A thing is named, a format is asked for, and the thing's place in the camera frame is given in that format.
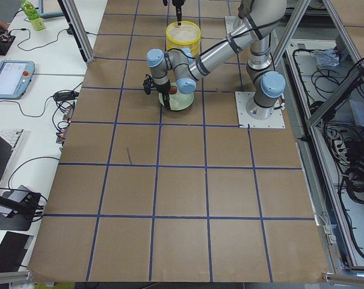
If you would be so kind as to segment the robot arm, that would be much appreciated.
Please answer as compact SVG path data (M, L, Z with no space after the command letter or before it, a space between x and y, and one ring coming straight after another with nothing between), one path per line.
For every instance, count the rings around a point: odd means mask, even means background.
M187 95L195 91L197 81L208 76L224 62L250 49L247 73L256 89L247 102L248 115L257 120L271 117L277 99L286 86L284 77L274 71L270 54L270 36L285 14L286 1L241 1L239 24L220 42L206 51L190 56L188 48L171 48L168 51L151 49L147 55L150 74L143 81L143 89L150 94L156 89L163 105L170 109L171 83L168 71L173 71L177 89Z

